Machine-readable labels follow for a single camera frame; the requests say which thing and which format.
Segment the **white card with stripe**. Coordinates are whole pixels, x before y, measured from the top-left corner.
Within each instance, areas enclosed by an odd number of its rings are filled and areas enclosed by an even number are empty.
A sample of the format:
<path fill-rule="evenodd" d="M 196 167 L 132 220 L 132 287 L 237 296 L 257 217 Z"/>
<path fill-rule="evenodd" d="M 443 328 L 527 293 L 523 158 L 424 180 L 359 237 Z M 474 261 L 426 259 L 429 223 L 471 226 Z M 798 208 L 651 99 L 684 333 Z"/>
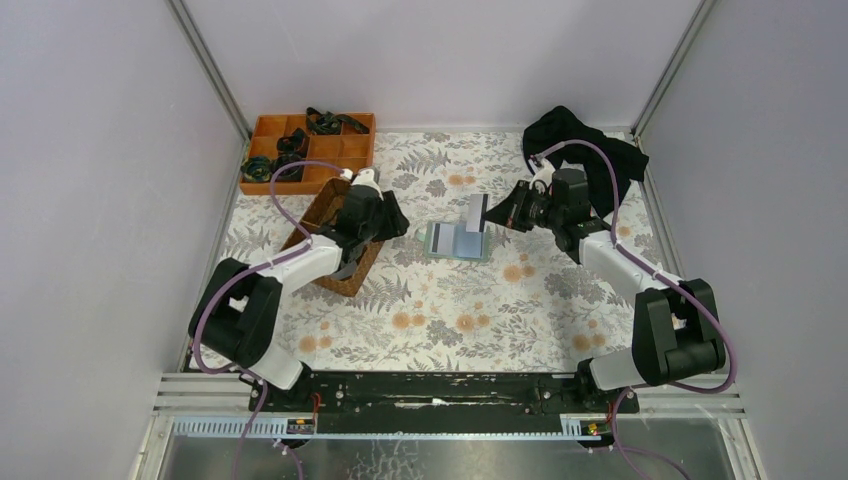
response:
<path fill-rule="evenodd" d="M 466 231 L 469 233 L 483 233 L 485 231 L 485 214 L 488 209 L 488 194 L 472 194 L 469 197 Z"/>

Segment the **woven brown basket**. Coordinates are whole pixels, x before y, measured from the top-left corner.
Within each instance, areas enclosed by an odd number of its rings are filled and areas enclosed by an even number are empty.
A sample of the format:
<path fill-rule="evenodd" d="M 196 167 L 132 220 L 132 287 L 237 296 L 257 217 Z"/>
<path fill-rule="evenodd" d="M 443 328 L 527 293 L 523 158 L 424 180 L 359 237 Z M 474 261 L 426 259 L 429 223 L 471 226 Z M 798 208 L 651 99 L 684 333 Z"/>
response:
<path fill-rule="evenodd" d="M 318 274 L 312 283 L 344 297 L 357 295 L 385 243 L 389 199 L 373 181 L 325 182 L 299 222 L 332 262 L 306 266 Z"/>

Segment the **green card holder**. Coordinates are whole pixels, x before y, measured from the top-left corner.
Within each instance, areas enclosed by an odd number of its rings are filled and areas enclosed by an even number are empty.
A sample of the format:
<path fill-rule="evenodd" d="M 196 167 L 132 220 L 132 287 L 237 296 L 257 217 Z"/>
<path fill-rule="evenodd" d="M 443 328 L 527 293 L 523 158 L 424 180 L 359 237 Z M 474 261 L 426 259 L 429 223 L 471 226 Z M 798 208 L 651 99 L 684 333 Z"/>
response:
<path fill-rule="evenodd" d="M 424 254 L 437 259 L 486 262 L 489 234 L 468 231 L 465 222 L 430 222 L 423 240 Z"/>

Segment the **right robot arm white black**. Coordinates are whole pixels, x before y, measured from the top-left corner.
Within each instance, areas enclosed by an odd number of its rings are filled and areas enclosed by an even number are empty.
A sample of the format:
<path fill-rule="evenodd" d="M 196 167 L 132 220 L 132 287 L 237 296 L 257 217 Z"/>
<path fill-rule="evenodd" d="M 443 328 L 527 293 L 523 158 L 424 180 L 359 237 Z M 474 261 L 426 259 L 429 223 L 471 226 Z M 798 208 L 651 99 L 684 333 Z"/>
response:
<path fill-rule="evenodd" d="M 519 181 L 483 218 L 520 232 L 549 230 L 562 252 L 601 277 L 632 307 L 630 347 L 579 365 L 578 374 L 590 387 L 612 391 L 680 384 L 725 366 L 727 350 L 716 327 L 709 284 L 667 275 L 627 251 L 614 239 L 613 227 L 593 213 L 581 171 L 561 169 Z"/>

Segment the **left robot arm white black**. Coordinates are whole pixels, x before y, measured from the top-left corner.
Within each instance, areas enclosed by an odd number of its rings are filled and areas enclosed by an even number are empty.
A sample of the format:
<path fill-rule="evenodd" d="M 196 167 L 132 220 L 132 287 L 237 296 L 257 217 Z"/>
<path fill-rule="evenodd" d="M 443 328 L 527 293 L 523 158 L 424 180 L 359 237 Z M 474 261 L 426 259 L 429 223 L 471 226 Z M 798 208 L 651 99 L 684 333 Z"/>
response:
<path fill-rule="evenodd" d="M 273 344 L 283 298 L 323 277 L 353 278 L 370 247 L 404 235 L 408 227 L 393 192 L 356 184 L 327 223 L 278 256 L 253 266 L 233 258 L 221 261 L 188 328 L 198 367 L 212 370 L 202 359 L 207 348 L 230 368 L 280 390 L 292 389 L 307 366 Z"/>

